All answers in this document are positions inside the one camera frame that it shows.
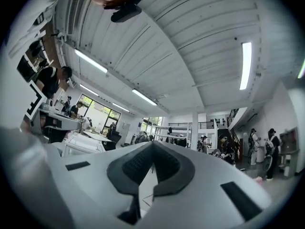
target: ceiling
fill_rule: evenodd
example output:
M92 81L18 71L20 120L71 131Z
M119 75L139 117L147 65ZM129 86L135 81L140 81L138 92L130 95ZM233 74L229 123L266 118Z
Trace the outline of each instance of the ceiling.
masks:
M89 0L60 0L54 16L54 27L66 35L58 43L61 62L76 81L137 115L252 106L270 99L278 80L301 66L303 42L275 0L143 0L139 6L142 13L125 23L112 23L113 11ZM253 43L253 57L248 87L240 91L243 42Z

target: light fixture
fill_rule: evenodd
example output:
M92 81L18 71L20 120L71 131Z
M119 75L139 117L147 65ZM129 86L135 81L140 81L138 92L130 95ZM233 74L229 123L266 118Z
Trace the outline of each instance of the light fixture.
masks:
M239 90L244 90L247 88L250 70L251 70L251 61L252 61L252 43L247 42L242 44L243 48L243 75L242 81L240 82Z
M93 93L94 95L98 96L97 93L95 93L94 91L90 90L89 88L83 86L82 84L80 84L80 87L82 87L83 89L86 89L88 92Z
M304 59L302 68L301 68L300 73L298 74L297 78L301 79L304 76L304 73L305 73L305 59Z
M123 107L121 107L121 106L119 106L119 105L117 105L117 104L115 104L115 103L112 103L114 106L117 106L118 108L120 108L120 109L122 109L122 110L125 110L125 111L127 111L127 112L129 112L129 110L128 109L125 109L125 108L123 108Z
M157 106L157 104L150 100L148 97L144 96L142 93L140 93L138 90L136 89L133 89L132 91L133 93L137 94L139 97L141 97L142 99L146 100L147 102L149 102L150 104L154 105L154 106Z
M107 69L104 66L101 66L99 63L97 63L96 61L92 60L91 58L89 58L87 55L85 55L84 53L82 53L81 51L74 49L75 53L81 57L82 59L84 59L85 61L87 61L88 63L92 64L93 66L95 66L96 68L98 68L99 70L103 71L104 73L107 73Z

